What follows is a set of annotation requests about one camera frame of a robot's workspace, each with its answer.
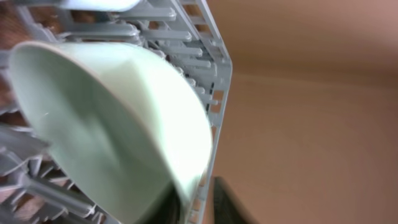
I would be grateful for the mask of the light blue bowl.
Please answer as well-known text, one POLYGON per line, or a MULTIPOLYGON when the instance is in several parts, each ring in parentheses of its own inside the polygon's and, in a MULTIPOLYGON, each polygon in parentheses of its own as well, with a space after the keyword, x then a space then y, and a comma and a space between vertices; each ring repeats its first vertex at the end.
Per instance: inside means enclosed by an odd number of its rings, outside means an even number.
POLYGON ((128 11, 141 0, 62 0, 58 6, 62 9, 82 11, 128 11))

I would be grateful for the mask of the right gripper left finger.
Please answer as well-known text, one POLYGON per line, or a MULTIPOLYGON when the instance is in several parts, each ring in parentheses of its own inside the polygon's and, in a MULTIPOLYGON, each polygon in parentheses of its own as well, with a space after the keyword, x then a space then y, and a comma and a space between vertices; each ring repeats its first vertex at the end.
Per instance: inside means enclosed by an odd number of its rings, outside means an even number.
POLYGON ((136 224, 179 224, 180 209, 177 189, 168 184, 155 205, 136 224))

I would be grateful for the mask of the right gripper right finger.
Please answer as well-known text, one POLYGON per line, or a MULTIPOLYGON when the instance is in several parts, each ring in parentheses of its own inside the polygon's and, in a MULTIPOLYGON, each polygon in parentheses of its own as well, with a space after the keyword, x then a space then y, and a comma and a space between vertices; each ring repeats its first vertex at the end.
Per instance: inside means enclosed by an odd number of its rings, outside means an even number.
POLYGON ((258 224, 222 177, 213 178, 214 224, 258 224))

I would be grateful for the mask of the grey dishwasher rack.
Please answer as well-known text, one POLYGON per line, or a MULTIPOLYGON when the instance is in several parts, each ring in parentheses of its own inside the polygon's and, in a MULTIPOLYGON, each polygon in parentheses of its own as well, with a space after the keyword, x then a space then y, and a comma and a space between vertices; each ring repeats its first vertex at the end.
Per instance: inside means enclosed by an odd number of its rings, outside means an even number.
MULTIPOLYGON (((200 98, 210 122, 213 149, 207 170, 187 217, 192 223, 202 216, 196 203, 206 202, 226 98, 232 62, 206 1, 192 1, 199 15, 191 16, 188 1, 140 1, 128 11, 82 11, 62 9, 60 1, 1 2, 1 81, 11 91, 9 57, 22 42, 45 43, 117 42, 143 47, 168 61, 200 98)), ((1 106, 1 113, 24 114, 14 99, 1 106)), ((30 217, 31 223, 121 223, 84 194, 64 173, 49 152, 50 144, 26 126, 1 125, 1 191, 9 196, 1 202, 1 222, 19 223, 15 211, 25 195, 44 201, 30 217)))

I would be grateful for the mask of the green bowl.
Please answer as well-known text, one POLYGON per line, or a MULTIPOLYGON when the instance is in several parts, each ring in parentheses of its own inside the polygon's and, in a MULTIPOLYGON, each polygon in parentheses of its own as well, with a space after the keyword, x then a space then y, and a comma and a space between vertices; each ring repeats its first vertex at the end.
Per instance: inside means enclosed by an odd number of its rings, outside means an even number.
POLYGON ((183 217, 213 136, 174 66, 117 42, 17 44, 9 80, 26 121, 77 187, 121 223, 144 223, 170 193, 183 217))

